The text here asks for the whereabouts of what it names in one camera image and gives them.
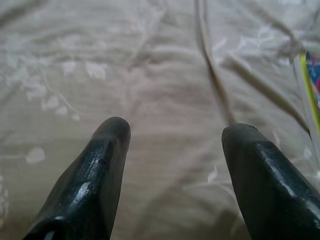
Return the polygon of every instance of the beige duvet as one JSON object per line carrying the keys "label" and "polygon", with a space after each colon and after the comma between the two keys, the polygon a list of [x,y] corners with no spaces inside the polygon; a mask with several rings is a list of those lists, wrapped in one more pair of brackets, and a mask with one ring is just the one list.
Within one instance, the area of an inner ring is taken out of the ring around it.
{"label": "beige duvet", "polygon": [[113,240],[250,239],[222,151],[248,123],[320,189],[292,58],[318,0],[0,1],[0,240],[101,122],[131,126]]}

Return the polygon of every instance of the yellow edge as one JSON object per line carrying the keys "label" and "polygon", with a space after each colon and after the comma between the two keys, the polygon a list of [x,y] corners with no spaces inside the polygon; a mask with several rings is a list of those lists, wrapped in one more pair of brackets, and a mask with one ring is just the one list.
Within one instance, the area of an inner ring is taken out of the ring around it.
{"label": "yellow edge", "polygon": [[307,63],[306,63],[306,55],[305,54],[300,55],[300,65],[301,65],[301,70],[302,70],[302,75],[303,75],[303,79],[304,79],[306,92],[307,92],[307,95],[309,98],[309,103],[311,106],[312,115],[313,115],[313,118],[315,121],[316,128],[318,130],[318,134],[320,134],[320,118],[319,118],[318,108],[316,105],[312,86],[311,86],[311,83],[309,80],[309,74],[308,74],[308,70],[307,70]]}

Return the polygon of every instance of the white leaf print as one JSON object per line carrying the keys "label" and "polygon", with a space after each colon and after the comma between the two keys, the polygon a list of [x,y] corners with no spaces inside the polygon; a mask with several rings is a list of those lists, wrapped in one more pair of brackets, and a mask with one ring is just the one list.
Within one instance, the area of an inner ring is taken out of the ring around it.
{"label": "white leaf print", "polygon": [[76,62],[75,61],[65,61],[62,64],[62,68],[63,68],[63,74],[65,76],[73,73],[75,71],[75,67],[76,67]]}
{"label": "white leaf print", "polygon": [[8,190],[3,186],[4,178],[0,175],[0,229],[5,223],[9,213]]}
{"label": "white leaf print", "polygon": [[47,95],[47,87],[44,84],[38,83],[30,88],[31,90],[26,93],[26,97],[29,101],[33,98],[40,99]]}
{"label": "white leaf print", "polygon": [[42,162],[45,157],[45,151],[41,147],[36,146],[27,153],[25,156],[25,161],[28,164],[33,165]]}
{"label": "white leaf print", "polygon": [[280,147],[280,138],[278,137],[278,135],[276,134],[275,131],[272,131],[273,133],[273,136],[274,136],[274,140],[275,140],[275,145],[277,146],[277,148],[279,150],[281,150],[281,147]]}
{"label": "white leaf print", "polygon": [[79,121],[80,120],[80,116],[75,114],[75,115],[72,116],[72,120]]}
{"label": "white leaf print", "polygon": [[212,47],[212,52],[216,52],[217,50],[219,50],[220,48],[222,48],[224,45],[226,45],[228,41],[227,37],[224,37],[221,41],[217,42],[213,47]]}
{"label": "white leaf print", "polygon": [[217,166],[214,166],[214,170],[208,176],[208,183],[211,183],[218,176]]}
{"label": "white leaf print", "polygon": [[302,5],[303,0],[278,0],[282,5]]}
{"label": "white leaf print", "polygon": [[56,115],[61,115],[61,116],[66,116],[68,114],[68,109],[66,108],[66,106],[59,107],[55,111],[55,114]]}
{"label": "white leaf print", "polygon": [[311,153],[310,149],[307,146],[304,148],[303,156],[304,156],[304,158],[306,160],[310,160],[311,159],[312,153]]}
{"label": "white leaf print", "polygon": [[271,24],[268,24],[266,26],[262,26],[258,30],[258,33],[257,33],[258,37],[261,38],[263,35],[266,35],[266,34],[268,35],[272,30],[271,26],[272,26]]}
{"label": "white leaf print", "polygon": [[250,74],[252,74],[252,68],[248,62],[243,61],[243,66],[248,70]]}
{"label": "white leaf print", "polygon": [[94,62],[86,62],[85,68],[91,78],[104,79],[106,77],[106,64],[97,64]]}
{"label": "white leaf print", "polygon": [[60,99],[61,101],[63,101],[64,104],[65,104],[67,107],[69,107],[70,110],[74,111],[75,113],[78,113],[78,111],[67,101],[67,99],[66,99],[60,92],[58,92],[57,90],[54,90],[52,87],[49,86],[49,84],[48,84],[48,79],[47,79],[47,74],[46,74],[46,72],[45,72],[44,69],[42,69],[42,74],[43,74],[44,81],[45,81],[45,85],[46,85],[47,89],[48,89],[51,93],[56,94],[56,95],[59,97],[59,99]]}
{"label": "white leaf print", "polygon": [[79,35],[69,35],[67,37],[58,39],[61,47],[66,49],[74,49],[79,40],[80,40]]}
{"label": "white leaf print", "polygon": [[239,45],[236,47],[236,50],[238,51],[238,50],[244,49],[249,45],[257,46],[258,45],[257,40],[255,40],[254,38],[241,36]]}
{"label": "white leaf print", "polygon": [[282,64],[282,65],[285,65],[285,66],[288,66],[288,67],[290,67],[290,60],[289,60],[289,58],[279,58],[279,63],[280,64]]}
{"label": "white leaf print", "polygon": [[59,99],[58,99],[58,96],[56,95],[50,97],[47,102],[43,101],[41,103],[41,107],[43,110],[54,109],[54,108],[57,108],[58,106],[59,106]]}

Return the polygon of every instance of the bed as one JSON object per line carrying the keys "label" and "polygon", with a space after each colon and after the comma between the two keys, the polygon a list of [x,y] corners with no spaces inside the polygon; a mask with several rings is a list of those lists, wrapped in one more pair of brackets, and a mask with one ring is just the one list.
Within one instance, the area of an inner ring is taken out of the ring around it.
{"label": "bed", "polygon": [[293,57],[317,0],[2,0],[0,239],[21,239],[105,119],[131,141],[111,239],[248,240],[223,129],[255,126],[320,190]]}

